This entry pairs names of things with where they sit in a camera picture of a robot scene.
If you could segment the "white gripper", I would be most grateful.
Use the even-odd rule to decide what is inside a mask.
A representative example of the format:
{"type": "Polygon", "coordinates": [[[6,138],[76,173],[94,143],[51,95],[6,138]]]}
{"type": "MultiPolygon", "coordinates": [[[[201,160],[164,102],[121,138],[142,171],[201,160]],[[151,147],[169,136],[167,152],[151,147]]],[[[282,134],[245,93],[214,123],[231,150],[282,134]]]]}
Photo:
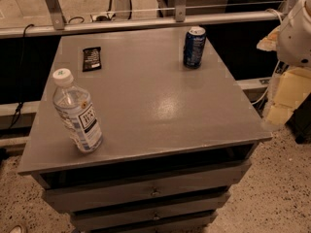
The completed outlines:
{"type": "Polygon", "coordinates": [[[264,51],[276,47],[278,59],[290,67],[272,81],[263,110],[267,127],[284,125],[311,93],[311,0],[298,0],[280,27],[257,44],[264,51]]]}

